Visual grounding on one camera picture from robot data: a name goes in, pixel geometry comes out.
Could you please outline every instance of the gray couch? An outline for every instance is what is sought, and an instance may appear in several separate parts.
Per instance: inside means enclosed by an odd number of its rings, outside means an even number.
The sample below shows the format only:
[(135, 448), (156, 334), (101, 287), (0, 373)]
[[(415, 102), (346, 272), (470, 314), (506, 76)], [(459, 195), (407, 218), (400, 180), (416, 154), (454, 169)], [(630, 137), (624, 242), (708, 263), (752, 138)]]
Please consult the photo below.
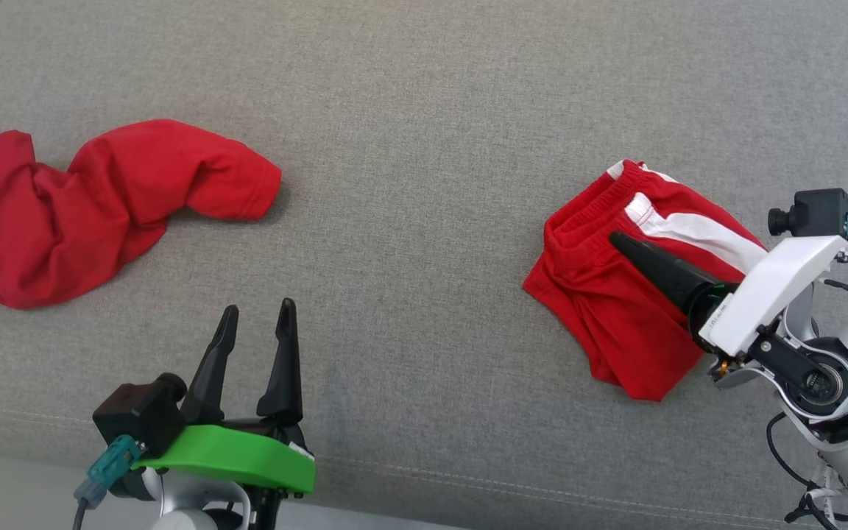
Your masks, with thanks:
[[(38, 160), (157, 117), (266, 155), (280, 200), (251, 225), (177, 215), (74, 302), (0, 306), (0, 453), (87, 464), (92, 409), (191, 378), (228, 304), (225, 409), (250, 415), (291, 296), (309, 502), (485, 529), (785, 527), (801, 490), (768, 454), (767, 388), (696, 368), (632, 402), (520, 285), (545, 218), (620, 158), (761, 236), (794, 191), (848, 190), (848, 2), (2, 1), (0, 131)], [(819, 297), (824, 332), (848, 322), (848, 297)], [(788, 426), (777, 442), (812, 463)]]

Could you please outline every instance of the red clothing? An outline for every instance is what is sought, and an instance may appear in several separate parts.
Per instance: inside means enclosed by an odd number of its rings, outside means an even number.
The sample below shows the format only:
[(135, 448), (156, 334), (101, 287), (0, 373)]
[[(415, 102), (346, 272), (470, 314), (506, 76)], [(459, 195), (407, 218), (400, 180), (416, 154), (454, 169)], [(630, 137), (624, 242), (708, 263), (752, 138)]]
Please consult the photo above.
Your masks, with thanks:
[(37, 162), (30, 135), (1, 133), (0, 304), (66, 302), (152, 248), (178, 209), (255, 220), (279, 187), (266, 158), (178, 121), (98, 135), (67, 172)]
[(726, 282), (740, 282), (766, 251), (723, 208), (630, 160), (545, 223), (545, 251), (524, 288), (578, 339), (593, 377), (660, 400), (702, 352), (685, 316), (610, 244), (616, 230)]

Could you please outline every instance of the white stripe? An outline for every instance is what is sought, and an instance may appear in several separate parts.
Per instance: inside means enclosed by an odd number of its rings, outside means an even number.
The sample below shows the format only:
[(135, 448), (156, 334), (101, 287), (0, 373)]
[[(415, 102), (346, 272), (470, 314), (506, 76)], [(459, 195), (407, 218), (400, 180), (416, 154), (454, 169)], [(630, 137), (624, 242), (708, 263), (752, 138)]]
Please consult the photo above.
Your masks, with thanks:
[(750, 239), (703, 215), (673, 213), (669, 218), (664, 218), (653, 208), (653, 202), (639, 192), (626, 206), (626, 215), (640, 226), (643, 234), (652, 238), (673, 239), (701, 248), (739, 269), (744, 275), (768, 254)]
[(623, 174), (623, 160), (607, 168), (607, 174), (609, 174), (610, 177), (613, 177), (613, 179), (615, 180), (620, 178), (620, 175)]
[(664, 174), (664, 172), (653, 171), (650, 168), (647, 168), (646, 164), (640, 165), (640, 168), (643, 169), (643, 171), (649, 171), (649, 172), (652, 172), (652, 174), (659, 175), (659, 177), (662, 178), (663, 180), (665, 180), (666, 182), (672, 182), (673, 184), (679, 184), (679, 181), (677, 181), (673, 177), (670, 177), (670, 175)]

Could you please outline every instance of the red shorts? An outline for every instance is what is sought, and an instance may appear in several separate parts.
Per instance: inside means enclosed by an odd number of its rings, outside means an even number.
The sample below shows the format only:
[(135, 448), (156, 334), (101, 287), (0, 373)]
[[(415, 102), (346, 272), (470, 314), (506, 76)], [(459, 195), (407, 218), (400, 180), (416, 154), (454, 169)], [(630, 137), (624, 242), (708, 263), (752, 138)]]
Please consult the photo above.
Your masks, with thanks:
[(726, 282), (766, 254), (727, 211), (665, 174), (618, 162), (545, 223), (545, 251), (524, 288), (565, 323), (596, 379), (660, 400), (701, 350), (686, 318), (610, 244), (621, 231)]

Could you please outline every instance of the stitching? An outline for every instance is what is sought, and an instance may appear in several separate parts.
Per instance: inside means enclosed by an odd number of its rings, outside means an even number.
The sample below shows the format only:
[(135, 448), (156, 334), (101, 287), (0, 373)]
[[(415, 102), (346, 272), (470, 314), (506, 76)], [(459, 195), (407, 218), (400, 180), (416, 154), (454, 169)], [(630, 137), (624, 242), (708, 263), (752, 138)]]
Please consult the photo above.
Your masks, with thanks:
[(0, 409), (0, 412), (6, 412), (9, 414), (21, 414), (24, 416), (35, 416), (37, 418), (48, 418), (50, 420), (62, 420), (62, 422), (74, 422), (74, 423), (87, 423), (90, 425), (90, 422), (87, 420), (78, 420), (75, 418), (65, 418), (64, 416), (48, 416), (47, 414), (36, 414), (34, 412), (22, 412), (21, 410), (9, 410), (9, 409)]
[(59, 429), (67, 429), (71, 431), (78, 431), (82, 433), (90, 433), (90, 429), (84, 429), (84, 427), (76, 427), (72, 425), (61, 425), (60, 423), (48, 423), (48, 422), (40, 422), (40, 420), (28, 420), (21, 418), (10, 418), (8, 416), (0, 416), (0, 420), (4, 420), (5, 422), (24, 422), (24, 423), (37, 423), (38, 425), (47, 425), (49, 427), (57, 427)]
[(636, 225), (639, 226), (640, 228), (643, 228), (643, 225), (646, 225), (647, 222), (650, 222), (650, 217), (654, 213), (656, 213), (656, 211), (657, 211), (657, 209), (656, 209), (655, 205), (653, 205), (653, 202), (650, 202), (650, 208), (647, 208), (646, 211), (643, 212), (643, 215), (640, 215), (640, 218), (637, 220)]
[[(34, 416), (34, 417), (38, 417), (38, 418), (47, 418), (47, 419), (51, 419), (51, 420), (64, 420), (64, 422), (87, 423), (87, 425), (90, 425), (90, 422), (88, 422), (87, 420), (78, 420), (78, 419), (75, 419), (75, 418), (66, 418), (66, 417), (62, 417), (62, 416), (49, 416), (47, 414), (36, 414), (36, 413), (33, 413), (33, 412), (21, 412), (19, 410), (0, 409), (0, 413)], [(18, 422), (37, 423), (38, 425), (47, 425), (47, 426), (57, 427), (57, 428), (61, 428), (61, 429), (73, 430), (73, 431), (77, 431), (77, 432), (87, 432), (87, 433), (91, 432), (91, 429), (89, 429), (89, 428), (78, 427), (76, 425), (58, 425), (58, 423), (41, 422), (40, 420), (22, 420), (22, 419), (18, 419), (18, 418), (9, 418), (9, 417), (4, 417), (4, 416), (0, 416), (0, 420), (17, 420)], [(421, 469), (417, 469), (417, 467), (396, 466), (396, 465), (391, 465), (391, 464), (384, 464), (384, 463), (380, 463), (380, 462), (370, 462), (370, 461), (367, 461), (367, 460), (359, 460), (359, 459), (345, 459), (344, 457), (341, 457), (341, 456), (320, 456), (319, 458), (324, 459), (324, 460), (339, 460), (340, 462), (349, 462), (349, 463), (360, 464), (360, 465), (364, 465), (364, 466), (389, 467), (389, 469), (404, 470), (404, 472), (430, 474), (430, 476), (441, 476), (441, 477), (447, 477), (447, 478), (468, 480), (468, 481), (480, 482), (480, 483), (484, 483), (484, 484), (492, 484), (492, 485), (495, 485), (495, 486), (515, 487), (515, 489), (538, 491), (539, 493), (553, 493), (553, 494), (556, 494), (556, 495), (563, 495), (563, 496), (566, 496), (566, 497), (575, 497), (575, 498), (579, 498), (579, 499), (586, 499), (586, 500), (589, 500), (589, 501), (596, 501), (596, 502), (602, 502), (602, 503), (612, 503), (612, 504), (614, 503), (614, 504), (623, 504), (624, 506), (636, 506), (636, 507), (640, 507), (640, 509), (662, 509), (662, 510), (669, 510), (669, 511), (692, 513), (692, 514), (696, 514), (696, 515), (733, 517), (733, 519), (744, 519), (744, 520), (759, 520), (759, 521), (763, 521), (764, 523), (783, 523), (783, 521), (781, 521), (781, 520), (763, 519), (763, 517), (751, 517), (751, 516), (745, 516), (745, 515), (735, 515), (735, 514), (720, 513), (720, 512), (713, 512), (713, 511), (704, 511), (704, 510), (695, 510), (695, 509), (680, 509), (679, 507), (657, 506), (656, 504), (637, 503), (637, 502), (633, 502), (633, 501), (620, 501), (620, 500), (616, 500), (616, 499), (608, 499), (608, 498), (605, 498), (605, 497), (596, 497), (596, 496), (593, 496), (593, 495), (584, 495), (582, 493), (574, 493), (574, 492), (571, 492), (571, 491), (547, 490), (547, 489), (544, 489), (544, 487), (524, 486), (524, 485), (521, 485), (521, 484), (501, 482), (501, 481), (498, 481), (498, 480), (478, 478), (478, 477), (475, 477), (475, 476), (461, 476), (461, 474), (433, 472), (433, 470), (421, 470)], [(457, 484), (459, 486), (475, 487), (475, 486), (470, 486), (470, 485), (462, 485), (462, 484), (458, 484), (458, 483), (451, 483), (451, 484)], [(512, 494), (526, 495), (524, 493), (518, 493), (518, 492), (515, 492), (515, 491), (512, 491)], [(549, 499), (549, 500), (556, 501), (556, 502), (562, 502), (558, 499)], [(805, 524), (805, 526), (816, 527), (813, 524)]]
[[(574, 506), (592, 507), (592, 509), (606, 509), (606, 510), (610, 510), (610, 511), (617, 511), (617, 512), (622, 512), (622, 513), (634, 514), (634, 515), (647, 515), (647, 516), (652, 516), (652, 517), (666, 517), (667, 519), (689, 520), (689, 521), (696, 521), (696, 523), (712, 523), (712, 524), (723, 524), (723, 526), (737, 526), (737, 527), (741, 527), (741, 528), (755, 528), (755, 529), (760, 529), (760, 530), (774, 530), (774, 527), (771, 527), (771, 526), (754, 526), (754, 524), (728, 523), (727, 521), (696, 519), (696, 517), (683, 517), (683, 516), (679, 516), (679, 515), (669, 515), (669, 514), (663, 514), (663, 513), (650, 513), (650, 512), (645, 512), (645, 511), (619, 509), (618, 507), (613, 507), (613, 506), (598, 506), (598, 504), (582, 503), (582, 502), (579, 502), (579, 501), (568, 501), (568, 500), (565, 500), (565, 499), (554, 499), (552, 497), (544, 497), (544, 496), (539, 496), (539, 495), (529, 495), (528, 493), (521, 493), (521, 492), (518, 492), (518, 491), (498, 490), (498, 489), (495, 489), (494, 487), (474, 486), (472, 484), (461, 484), (461, 483), (458, 483), (458, 482), (450, 482), (450, 481), (446, 481), (446, 480), (437, 480), (435, 478), (427, 478), (427, 477), (423, 477), (423, 476), (408, 476), (407, 474), (400, 474), (400, 473), (386, 473), (386, 472), (381, 472), (380, 470), (367, 470), (367, 469), (363, 469), (363, 467), (347, 466), (347, 465), (344, 465), (344, 464), (331, 464), (331, 465), (333, 467), (344, 467), (345, 469), (360, 470), (361, 472), (366, 472), (366, 473), (381, 474), (382, 476), (396, 476), (396, 477), (400, 477), (400, 478), (410, 478), (410, 479), (413, 479), (413, 480), (423, 480), (423, 481), (427, 481), (427, 482), (433, 482), (435, 484), (444, 484), (444, 485), (447, 485), (447, 486), (471, 487), (471, 489), (474, 489), (474, 490), (484, 490), (484, 491), (492, 491), (492, 492), (495, 492), (495, 493), (505, 493), (505, 494), (509, 494), (509, 495), (518, 495), (520, 497), (528, 497), (529, 499), (539, 499), (539, 500), (543, 500), (543, 501), (551, 501), (553, 503), (574, 504)], [(782, 521), (776, 521), (776, 520), (772, 520), (772, 521), (773, 521), (773, 523), (781, 523), (782, 522)]]
[(499, 480), (488, 480), (488, 479), (485, 479), (485, 478), (477, 478), (477, 477), (474, 477), (474, 476), (461, 476), (460, 474), (453, 474), (453, 473), (431, 472), (431, 470), (420, 470), (420, 469), (415, 469), (415, 467), (393, 466), (393, 465), (389, 465), (389, 464), (380, 464), (380, 463), (368, 462), (368, 461), (364, 461), (364, 460), (343, 459), (343, 457), (340, 457), (340, 456), (320, 456), (320, 458), (321, 459), (327, 459), (327, 460), (339, 460), (339, 461), (342, 461), (342, 462), (351, 462), (351, 463), (354, 463), (354, 464), (362, 464), (362, 465), (366, 465), (366, 466), (390, 467), (391, 469), (394, 469), (394, 470), (404, 470), (404, 472), (424, 473), (424, 474), (430, 474), (430, 476), (443, 476), (443, 477), (448, 477), (448, 478), (471, 480), (471, 481), (481, 482), (481, 483), (485, 483), (485, 484), (492, 484), (492, 485), (495, 485), (495, 486), (516, 487), (516, 489), (519, 489), (519, 490), (531, 490), (531, 491), (538, 491), (538, 492), (541, 492), (541, 493), (554, 493), (556, 495), (564, 495), (566, 497), (577, 497), (579, 499), (586, 499), (586, 500), (589, 500), (589, 501), (596, 501), (596, 502), (600, 502), (600, 503), (626, 504), (626, 506), (636, 506), (636, 507), (640, 507), (641, 509), (663, 509), (663, 510), (672, 510), (672, 511), (694, 513), (694, 514), (698, 514), (698, 515), (714, 515), (714, 516), (721, 516), (721, 517), (734, 517), (735, 519), (760, 520), (760, 521), (764, 521), (764, 523), (784, 523), (783, 520), (763, 519), (763, 517), (750, 517), (750, 516), (746, 516), (746, 515), (735, 515), (735, 514), (730, 514), (730, 513), (720, 513), (720, 512), (714, 512), (714, 511), (703, 511), (703, 510), (694, 510), (694, 509), (677, 509), (677, 507), (672, 507), (672, 506), (656, 506), (656, 504), (636, 503), (636, 502), (633, 502), (633, 501), (620, 501), (620, 500), (616, 500), (616, 499), (608, 499), (608, 498), (605, 498), (605, 497), (596, 497), (596, 496), (592, 496), (592, 495), (584, 495), (582, 493), (574, 493), (574, 492), (571, 492), (571, 491), (546, 490), (546, 489), (544, 489), (544, 487), (523, 486), (521, 484), (501, 482)]

